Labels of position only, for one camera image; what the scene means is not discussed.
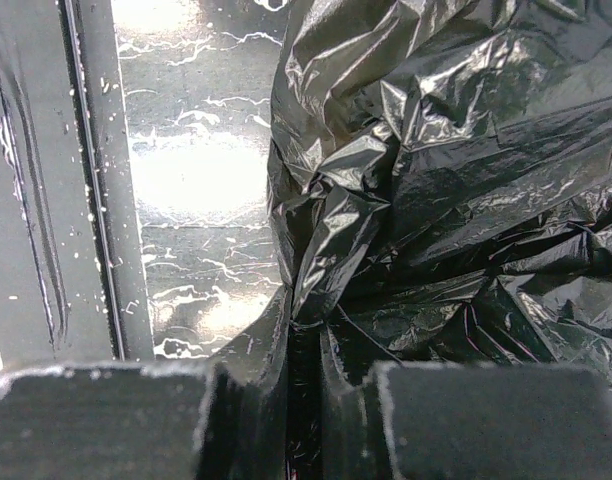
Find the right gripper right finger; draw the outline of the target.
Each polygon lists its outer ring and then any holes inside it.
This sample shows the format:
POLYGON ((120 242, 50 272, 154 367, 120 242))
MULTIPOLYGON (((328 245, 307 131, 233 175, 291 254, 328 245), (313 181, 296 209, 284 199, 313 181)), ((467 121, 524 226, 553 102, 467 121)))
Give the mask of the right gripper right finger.
POLYGON ((400 362, 325 327, 327 479, 612 479, 612 393, 588 370, 400 362))

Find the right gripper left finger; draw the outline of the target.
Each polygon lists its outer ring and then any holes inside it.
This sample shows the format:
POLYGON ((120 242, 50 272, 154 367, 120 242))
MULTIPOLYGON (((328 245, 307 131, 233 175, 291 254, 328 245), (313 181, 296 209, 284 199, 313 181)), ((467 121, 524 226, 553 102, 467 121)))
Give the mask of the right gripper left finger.
POLYGON ((207 359, 0 373, 0 479, 283 479, 292 292, 207 359))

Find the black trash bag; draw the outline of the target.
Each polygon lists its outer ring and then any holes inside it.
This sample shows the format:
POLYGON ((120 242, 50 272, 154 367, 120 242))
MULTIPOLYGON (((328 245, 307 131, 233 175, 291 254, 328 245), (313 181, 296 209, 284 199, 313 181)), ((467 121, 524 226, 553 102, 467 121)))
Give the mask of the black trash bag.
POLYGON ((612 1, 294 1, 271 132, 297 333, 612 388, 612 1))

